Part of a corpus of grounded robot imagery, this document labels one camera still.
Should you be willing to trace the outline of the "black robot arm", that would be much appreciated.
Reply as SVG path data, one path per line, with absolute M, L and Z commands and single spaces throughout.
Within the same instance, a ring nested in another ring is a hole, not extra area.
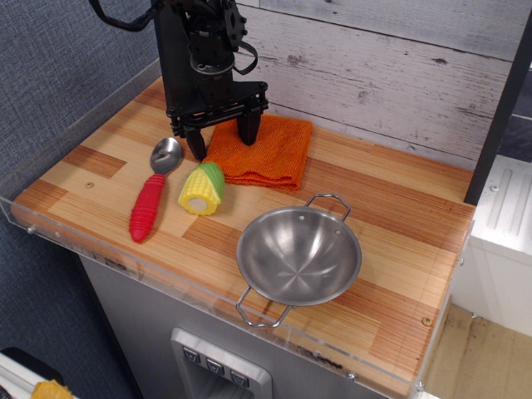
M 174 135 L 186 139 L 197 160 L 206 157 L 202 129 L 236 121 L 241 141 L 252 145 L 268 108 L 263 81 L 235 81 L 235 54 L 258 53 L 244 42 L 246 18 L 234 1 L 165 1 L 155 17 L 155 34 Z

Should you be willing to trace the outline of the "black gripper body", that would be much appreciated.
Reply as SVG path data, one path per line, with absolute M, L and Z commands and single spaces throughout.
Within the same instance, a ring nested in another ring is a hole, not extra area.
M 176 116 L 170 116 L 174 135 L 184 137 L 192 128 L 203 129 L 238 116 L 268 108 L 264 81 L 234 81 L 227 71 L 218 76 L 203 75 L 193 71 L 195 90 L 186 105 L 181 106 Z

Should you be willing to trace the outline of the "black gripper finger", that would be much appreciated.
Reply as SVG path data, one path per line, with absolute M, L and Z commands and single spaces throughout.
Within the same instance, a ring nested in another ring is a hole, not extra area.
M 250 112 L 238 116 L 236 121 L 241 141 L 246 145 L 253 145 L 259 133 L 261 113 L 259 111 Z
M 207 156 L 207 150 L 201 130 L 192 128 L 185 131 L 187 144 L 195 159 L 202 161 Z

